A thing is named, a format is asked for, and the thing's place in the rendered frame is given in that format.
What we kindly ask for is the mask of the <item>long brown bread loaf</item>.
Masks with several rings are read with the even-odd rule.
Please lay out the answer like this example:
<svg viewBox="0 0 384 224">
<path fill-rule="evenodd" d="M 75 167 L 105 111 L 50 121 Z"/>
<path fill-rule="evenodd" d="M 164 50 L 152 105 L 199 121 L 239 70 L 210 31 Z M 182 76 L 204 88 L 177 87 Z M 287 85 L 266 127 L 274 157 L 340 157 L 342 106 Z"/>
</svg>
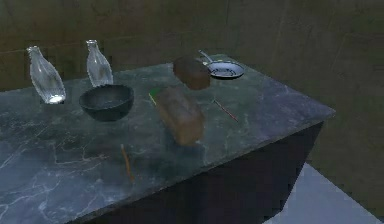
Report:
<svg viewBox="0 0 384 224">
<path fill-rule="evenodd" d="M 171 86 L 161 89 L 154 99 L 162 121 L 179 145 L 192 145 L 203 137 L 205 117 L 193 97 Z"/>
</svg>

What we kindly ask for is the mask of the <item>red pencil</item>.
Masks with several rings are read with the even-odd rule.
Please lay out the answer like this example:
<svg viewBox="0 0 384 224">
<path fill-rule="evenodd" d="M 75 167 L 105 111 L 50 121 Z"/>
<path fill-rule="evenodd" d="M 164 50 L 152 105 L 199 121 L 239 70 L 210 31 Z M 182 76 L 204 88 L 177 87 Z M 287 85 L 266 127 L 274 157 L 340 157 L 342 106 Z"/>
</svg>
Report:
<svg viewBox="0 0 384 224">
<path fill-rule="evenodd" d="M 222 106 L 216 99 L 213 100 L 213 102 L 222 110 L 224 111 L 231 119 L 233 119 L 236 122 L 239 122 L 239 120 L 234 116 L 231 112 L 229 112 L 224 106 Z"/>
</svg>

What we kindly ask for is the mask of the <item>round dark brown bread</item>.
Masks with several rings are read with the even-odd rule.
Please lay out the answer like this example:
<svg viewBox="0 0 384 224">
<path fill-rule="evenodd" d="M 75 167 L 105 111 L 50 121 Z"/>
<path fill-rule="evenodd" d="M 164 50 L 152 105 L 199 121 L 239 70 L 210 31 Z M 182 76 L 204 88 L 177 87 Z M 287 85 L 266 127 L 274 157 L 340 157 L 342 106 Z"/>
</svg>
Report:
<svg viewBox="0 0 384 224">
<path fill-rule="evenodd" d="M 201 62 L 190 56 L 173 61 L 174 75 L 191 90 L 202 90 L 210 86 L 210 72 Z"/>
</svg>

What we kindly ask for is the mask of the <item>green and yellow pencil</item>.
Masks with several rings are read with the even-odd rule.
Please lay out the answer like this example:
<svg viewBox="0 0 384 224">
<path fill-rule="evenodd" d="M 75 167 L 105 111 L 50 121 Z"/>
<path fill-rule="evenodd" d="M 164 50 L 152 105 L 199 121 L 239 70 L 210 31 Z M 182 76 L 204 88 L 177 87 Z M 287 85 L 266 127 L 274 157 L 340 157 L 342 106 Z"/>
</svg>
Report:
<svg viewBox="0 0 384 224">
<path fill-rule="evenodd" d="M 154 105 L 157 105 L 156 103 L 156 95 L 161 91 L 160 88 L 153 88 L 150 90 L 149 92 L 149 97 L 151 99 L 151 101 L 153 102 Z"/>
</svg>

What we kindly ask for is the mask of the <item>grey frying pan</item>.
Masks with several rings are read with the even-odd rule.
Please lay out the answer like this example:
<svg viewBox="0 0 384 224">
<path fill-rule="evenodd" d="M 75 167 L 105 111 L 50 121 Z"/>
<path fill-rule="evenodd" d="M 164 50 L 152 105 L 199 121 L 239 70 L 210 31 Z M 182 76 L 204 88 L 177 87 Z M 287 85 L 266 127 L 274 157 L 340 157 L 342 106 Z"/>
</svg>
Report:
<svg viewBox="0 0 384 224">
<path fill-rule="evenodd" d="M 213 60 L 203 50 L 199 50 L 199 53 L 207 59 L 205 66 L 215 78 L 236 79 L 245 73 L 244 67 L 236 62 Z"/>
</svg>

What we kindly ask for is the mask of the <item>orange pencil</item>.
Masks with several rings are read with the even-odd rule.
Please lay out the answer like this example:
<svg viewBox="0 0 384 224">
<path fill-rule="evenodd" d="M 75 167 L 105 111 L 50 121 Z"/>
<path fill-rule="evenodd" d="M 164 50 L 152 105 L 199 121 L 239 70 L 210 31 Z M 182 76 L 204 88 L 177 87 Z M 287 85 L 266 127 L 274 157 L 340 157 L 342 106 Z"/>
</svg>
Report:
<svg viewBox="0 0 384 224">
<path fill-rule="evenodd" d="M 127 152 L 125 150 L 124 144 L 120 145 L 120 149 L 121 149 L 121 153 L 123 155 L 124 161 L 125 161 L 125 167 L 126 167 L 127 175 L 129 176 L 131 181 L 134 181 L 134 176 L 133 176 L 133 174 L 131 172 L 129 157 L 128 157 L 128 154 L 127 154 Z"/>
</svg>

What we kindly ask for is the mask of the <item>dark grey bowl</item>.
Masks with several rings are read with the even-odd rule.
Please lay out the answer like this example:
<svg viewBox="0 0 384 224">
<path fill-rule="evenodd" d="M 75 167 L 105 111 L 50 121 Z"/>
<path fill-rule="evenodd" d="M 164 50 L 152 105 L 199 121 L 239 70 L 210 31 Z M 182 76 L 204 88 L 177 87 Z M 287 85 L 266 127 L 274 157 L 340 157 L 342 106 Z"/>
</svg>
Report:
<svg viewBox="0 0 384 224">
<path fill-rule="evenodd" d="M 133 107 L 134 90 L 126 85 L 103 85 L 87 90 L 79 105 L 91 118 L 100 122 L 117 121 Z"/>
</svg>

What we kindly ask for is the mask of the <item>clear glass bottle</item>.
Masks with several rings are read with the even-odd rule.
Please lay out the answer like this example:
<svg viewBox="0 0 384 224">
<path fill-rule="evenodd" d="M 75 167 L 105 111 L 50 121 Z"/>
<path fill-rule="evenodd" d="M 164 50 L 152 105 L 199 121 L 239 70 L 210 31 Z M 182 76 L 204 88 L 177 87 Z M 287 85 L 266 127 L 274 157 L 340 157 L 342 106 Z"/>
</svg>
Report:
<svg viewBox="0 0 384 224">
<path fill-rule="evenodd" d="M 96 40 L 86 41 L 88 48 L 87 74 L 93 87 L 113 83 L 111 66 L 106 57 L 101 53 Z"/>
<path fill-rule="evenodd" d="M 30 59 L 31 81 L 43 102 L 63 103 L 66 99 L 66 91 L 56 68 L 43 56 L 38 46 L 30 46 L 26 51 Z"/>
</svg>

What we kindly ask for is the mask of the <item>dark marble-topped counter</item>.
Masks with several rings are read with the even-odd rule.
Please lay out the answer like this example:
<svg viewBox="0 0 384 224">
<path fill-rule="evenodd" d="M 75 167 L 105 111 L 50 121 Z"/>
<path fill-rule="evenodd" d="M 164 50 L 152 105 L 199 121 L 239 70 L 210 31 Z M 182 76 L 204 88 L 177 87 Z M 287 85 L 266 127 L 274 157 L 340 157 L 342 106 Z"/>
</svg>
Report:
<svg viewBox="0 0 384 224">
<path fill-rule="evenodd" d="M 98 122 L 67 83 L 47 105 L 31 88 L 0 92 L 0 224 L 257 224 L 276 214 L 333 110 L 254 70 L 195 93 L 204 135 L 177 144 L 149 92 L 176 84 L 168 64 L 121 72 L 130 113 Z M 231 119 L 213 100 L 231 112 Z M 126 172 L 124 144 L 134 181 Z"/>
</svg>

